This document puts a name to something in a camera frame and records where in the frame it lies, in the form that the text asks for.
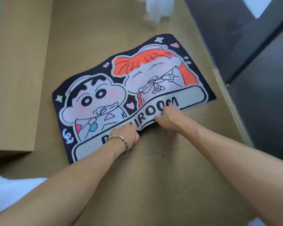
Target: cartoon character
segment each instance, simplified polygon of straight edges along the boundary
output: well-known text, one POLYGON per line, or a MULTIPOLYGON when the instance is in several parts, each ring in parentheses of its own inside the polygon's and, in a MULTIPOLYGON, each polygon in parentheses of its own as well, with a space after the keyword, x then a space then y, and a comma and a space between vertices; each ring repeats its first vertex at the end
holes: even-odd
POLYGON ((60 120, 73 126, 78 141, 89 139, 127 117, 120 107, 126 99, 125 89, 103 74, 80 77, 69 87, 66 97, 60 120))
POLYGON ((183 59, 166 45, 147 45, 133 56, 115 57, 112 64, 115 76, 127 75, 125 86, 137 94, 139 107, 156 95, 198 84, 183 59))

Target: cartoon bath mat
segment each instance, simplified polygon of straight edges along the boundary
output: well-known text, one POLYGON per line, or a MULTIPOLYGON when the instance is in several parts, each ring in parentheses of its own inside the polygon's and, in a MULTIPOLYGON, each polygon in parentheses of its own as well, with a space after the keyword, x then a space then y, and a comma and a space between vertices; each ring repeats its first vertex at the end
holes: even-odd
POLYGON ((131 122, 141 130, 169 103, 186 110, 215 98, 171 34, 114 55, 65 80, 53 92, 70 163, 100 148, 113 128, 131 122))

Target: pink heart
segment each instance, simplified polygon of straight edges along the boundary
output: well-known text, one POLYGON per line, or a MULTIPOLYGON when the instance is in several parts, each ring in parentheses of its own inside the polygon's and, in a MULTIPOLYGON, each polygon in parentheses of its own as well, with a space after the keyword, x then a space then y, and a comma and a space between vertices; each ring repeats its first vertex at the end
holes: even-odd
POLYGON ((173 44, 170 44, 172 47, 175 47, 175 48, 179 48, 179 44, 178 43, 173 43, 173 44))
POLYGON ((126 106, 127 106, 127 108, 129 108, 129 109, 134 109, 134 108, 135 108, 133 102, 131 102, 130 104, 126 104, 126 106))

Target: cartoon character with orange hair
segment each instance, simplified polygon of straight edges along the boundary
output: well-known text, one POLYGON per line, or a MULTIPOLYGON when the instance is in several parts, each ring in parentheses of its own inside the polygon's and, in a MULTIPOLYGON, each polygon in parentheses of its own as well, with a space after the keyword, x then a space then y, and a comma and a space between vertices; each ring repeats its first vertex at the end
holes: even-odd
POLYGON ((130 93, 137 94, 139 107, 156 95, 199 83, 183 59, 166 45, 151 44, 133 56, 117 56, 112 65, 114 76, 127 76, 124 84, 130 93))

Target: person's right hand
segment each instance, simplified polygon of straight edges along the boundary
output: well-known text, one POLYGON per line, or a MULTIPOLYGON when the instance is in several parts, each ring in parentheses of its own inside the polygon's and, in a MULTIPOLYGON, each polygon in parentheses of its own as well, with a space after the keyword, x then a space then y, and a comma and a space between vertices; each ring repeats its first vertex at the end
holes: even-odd
POLYGON ((183 125, 189 120, 189 118, 173 104, 165 106, 161 116, 155 116, 155 121, 163 128, 172 131, 180 132, 183 125))

